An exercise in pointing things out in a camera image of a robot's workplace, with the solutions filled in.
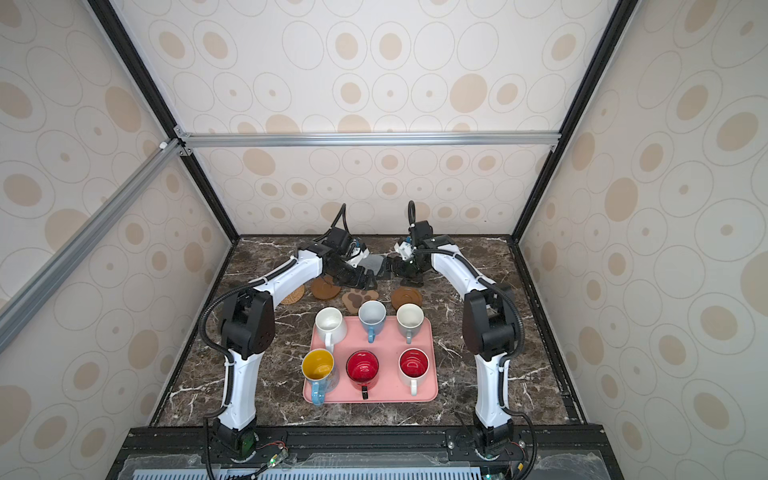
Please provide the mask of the cork paw print coaster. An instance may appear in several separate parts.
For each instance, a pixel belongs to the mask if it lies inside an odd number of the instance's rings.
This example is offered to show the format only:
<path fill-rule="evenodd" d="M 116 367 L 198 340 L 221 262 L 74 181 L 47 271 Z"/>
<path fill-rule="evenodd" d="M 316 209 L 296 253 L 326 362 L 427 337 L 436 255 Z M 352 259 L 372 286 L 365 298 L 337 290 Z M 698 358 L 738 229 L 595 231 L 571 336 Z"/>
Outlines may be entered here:
<path fill-rule="evenodd" d="M 379 293 L 375 290 L 351 289 L 342 296 L 342 303 L 350 315 L 357 315 L 364 303 L 378 298 Z"/>

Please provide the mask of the light blue woven coaster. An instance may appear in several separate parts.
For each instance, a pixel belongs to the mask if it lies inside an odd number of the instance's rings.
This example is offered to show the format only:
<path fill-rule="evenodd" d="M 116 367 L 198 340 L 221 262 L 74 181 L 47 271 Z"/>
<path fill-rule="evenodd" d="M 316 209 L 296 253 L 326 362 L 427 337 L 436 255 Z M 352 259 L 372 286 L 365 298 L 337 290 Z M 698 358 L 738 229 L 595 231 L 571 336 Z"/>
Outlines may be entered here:
<path fill-rule="evenodd" d="M 384 278 L 388 275 L 388 259 L 386 255 L 371 254 L 361 260 L 359 265 L 370 271 L 376 278 Z"/>

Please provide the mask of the brown wooden round coaster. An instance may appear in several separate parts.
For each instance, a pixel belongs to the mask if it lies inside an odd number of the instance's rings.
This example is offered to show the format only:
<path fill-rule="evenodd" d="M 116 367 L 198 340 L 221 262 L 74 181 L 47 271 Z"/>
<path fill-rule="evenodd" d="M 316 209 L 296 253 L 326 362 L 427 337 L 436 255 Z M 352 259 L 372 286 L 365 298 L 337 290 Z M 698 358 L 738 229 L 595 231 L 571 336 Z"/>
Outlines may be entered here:
<path fill-rule="evenodd" d="M 406 304 L 422 306 L 423 296 L 418 289 L 401 286 L 392 292 L 391 305 L 394 310 L 399 310 Z"/>

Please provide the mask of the dark brown wooden coaster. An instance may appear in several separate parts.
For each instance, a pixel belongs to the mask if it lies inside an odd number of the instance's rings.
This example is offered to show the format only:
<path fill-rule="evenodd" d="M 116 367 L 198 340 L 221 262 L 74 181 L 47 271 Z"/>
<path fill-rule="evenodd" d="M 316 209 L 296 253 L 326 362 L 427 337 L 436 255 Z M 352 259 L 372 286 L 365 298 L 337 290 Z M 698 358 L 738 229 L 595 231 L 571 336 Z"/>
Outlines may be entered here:
<path fill-rule="evenodd" d="M 342 288 L 336 285 L 330 276 L 315 278 L 310 284 L 312 296 L 322 301 L 334 299 L 341 290 Z"/>

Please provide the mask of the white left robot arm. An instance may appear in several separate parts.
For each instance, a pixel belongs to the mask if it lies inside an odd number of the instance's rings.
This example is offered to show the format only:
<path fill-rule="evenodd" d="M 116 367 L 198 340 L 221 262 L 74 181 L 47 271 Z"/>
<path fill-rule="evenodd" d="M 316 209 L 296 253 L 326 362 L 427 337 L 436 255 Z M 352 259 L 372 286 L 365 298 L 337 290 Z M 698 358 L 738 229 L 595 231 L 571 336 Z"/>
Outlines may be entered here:
<path fill-rule="evenodd" d="M 306 243 L 274 270 L 214 299 L 200 314 L 198 335 L 224 357 L 219 409 L 204 415 L 215 438 L 238 459 L 256 449 L 255 393 L 262 357 L 276 335 L 275 307 L 298 287 L 325 275 L 336 284 L 373 289 L 375 274 L 360 265 L 369 250 L 354 238 L 340 246 L 327 240 Z"/>

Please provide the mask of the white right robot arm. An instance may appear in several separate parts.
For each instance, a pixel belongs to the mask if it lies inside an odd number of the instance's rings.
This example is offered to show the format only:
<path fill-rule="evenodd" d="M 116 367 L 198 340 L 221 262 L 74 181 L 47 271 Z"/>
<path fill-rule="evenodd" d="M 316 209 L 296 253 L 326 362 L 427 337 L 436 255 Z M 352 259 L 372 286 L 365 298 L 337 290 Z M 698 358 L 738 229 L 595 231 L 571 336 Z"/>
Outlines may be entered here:
<path fill-rule="evenodd" d="M 513 420 L 526 417 L 509 402 L 509 366 L 525 347 L 524 325 L 511 287 L 482 274 L 446 236 L 418 245 L 402 240 L 389 255 L 388 266 L 395 276 L 410 282 L 433 270 L 462 298 L 462 338 L 477 367 L 474 442 L 481 457 L 499 456 L 513 441 Z"/>

